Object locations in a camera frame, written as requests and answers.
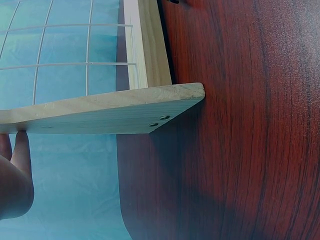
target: wire mesh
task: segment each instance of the wire mesh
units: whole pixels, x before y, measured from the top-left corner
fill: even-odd
[[[118,23],[92,23],[93,19],[93,11],[94,11],[94,2],[95,0],[90,0],[90,11],[88,16],[88,23],[66,23],[66,24],[48,24],[48,20],[51,15],[51,10],[54,5],[55,0],[51,0],[46,18],[43,25],[31,25],[26,27],[18,27],[18,28],[11,28],[12,23],[15,19],[17,10],[19,9],[21,2],[27,2],[32,0],[19,0],[19,1],[7,1],[5,3],[0,3],[0,7],[3,4],[9,4],[9,3],[16,3],[16,7],[14,9],[13,15],[11,17],[10,24],[8,25],[8,28],[6,30],[0,30],[0,34],[4,34],[4,41],[1,46],[0,51],[0,59],[3,55],[5,44],[7,41],[8,34],[11,32],[19,32],[19,31],[26,31],[26,30],[32,30],[32,29],[42,29],[39,47],[38,47],[38,53],[36,58],[35,64],[24,64],[24,65],[13,65],[13,66],[4,66],[0,67],[0,71],[3,70],[15,70],[15,69],[25,69],[25,68],[35,68],[34,72],[34,81],[33,81],[33,93],[32,93],[32,104],[36,104],[36,97],[37,97],[37,83],[38,83],[38,72],[39,68],[42,67],[58,67],[58,66],[85,66],[85,95],[89,95],[89,81],[90,81],[90,74],[89,74],[89,66],[133,66],[135,69],[135,74],[137,75],[137,63],[136,58],[134,58],[134,62],[95,62],[90,61],[90,44],[91,44],[91,30],[92,27],[117,27],[117,28],[133,28],[131,24],[118,24]],[[87,40],[86,40],[86,56],[85,56],[85,62],[55,62],[55,63],[41,63],[40,59],[42,56],[42,49],[44,44],[44,38],[46,35],[46,30],[48,28],[57,28],[57,27],[87,27]]]

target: screw hole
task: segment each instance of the screw hole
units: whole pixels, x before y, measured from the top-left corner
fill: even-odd
[[[170,118],[170,116],[162,116],[162,117],[160,117],[160,120],[167,120],[169,118]]]
[[[158,125],[159,125],[159,123],[151,123],[151,124],[149,124],[149,127],[156,127]]]

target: human hand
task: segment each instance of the human hand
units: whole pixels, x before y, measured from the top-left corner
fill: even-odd
[[[13,152],[9,135],[0,134],[0,219],[25,214],[34,195],[27,133],[17,133]]]

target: wooden frame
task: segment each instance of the wooden frame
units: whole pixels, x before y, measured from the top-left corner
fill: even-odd
[[[123,1],[130,90],[0,110],[0,133],[145,134],[205,97],[201,83],[172,85],[157,1]]]
[[[156,0],[123,0],[130,89],[171,85],[171,75]]]

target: light blue background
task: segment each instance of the light blue background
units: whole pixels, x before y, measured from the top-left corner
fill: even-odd
[[[8,28],[16,2],[0,0],[0,31]],[[88,23],[90,0],[54,0],[48,24]],[[41,26],[50,0],[24,0],[11,28]],[[95,0],[92,23],[117,23],[119,0]],[[117,27],[93,26],[90,62],[115,62]],[[48,28],[40,64],[85,62],[88,28]],[[10,32],[0,68],[34,65],[42,28]],[[0,46],[4,33],[0,33]],[[32,104],[35,68],[0,70],[0,109]],[[40,67],[36,103],[84,96],[85,66]],[[90,66],[89,94],[116,90],[115,66]],[[0,239],[129,240],[123,222],[115,135],[31,134],[35,187],[31,210],[0,221]]]

